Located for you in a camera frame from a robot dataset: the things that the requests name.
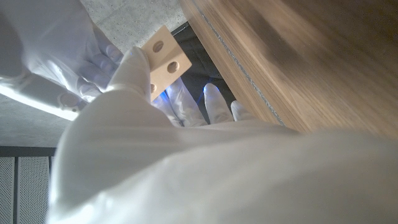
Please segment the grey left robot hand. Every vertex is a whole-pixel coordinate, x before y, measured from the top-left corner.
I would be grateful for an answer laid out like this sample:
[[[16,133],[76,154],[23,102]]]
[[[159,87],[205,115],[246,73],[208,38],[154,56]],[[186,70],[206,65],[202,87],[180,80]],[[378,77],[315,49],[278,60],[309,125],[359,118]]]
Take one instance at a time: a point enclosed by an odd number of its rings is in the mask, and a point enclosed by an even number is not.
[[[253,118],[182,82],[156,108],[149,63],[127,52],[107,91],[63,133],[48,223],[396,223],[397,142],[310,134]]]

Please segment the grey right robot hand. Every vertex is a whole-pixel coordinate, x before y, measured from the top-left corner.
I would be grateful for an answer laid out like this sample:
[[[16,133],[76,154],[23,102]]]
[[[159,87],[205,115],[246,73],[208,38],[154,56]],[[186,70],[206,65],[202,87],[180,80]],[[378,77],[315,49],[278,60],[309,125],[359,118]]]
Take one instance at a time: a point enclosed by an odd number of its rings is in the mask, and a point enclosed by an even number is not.
[[[4,96],[72,121],[122,57],[80,1],[1,1]]]

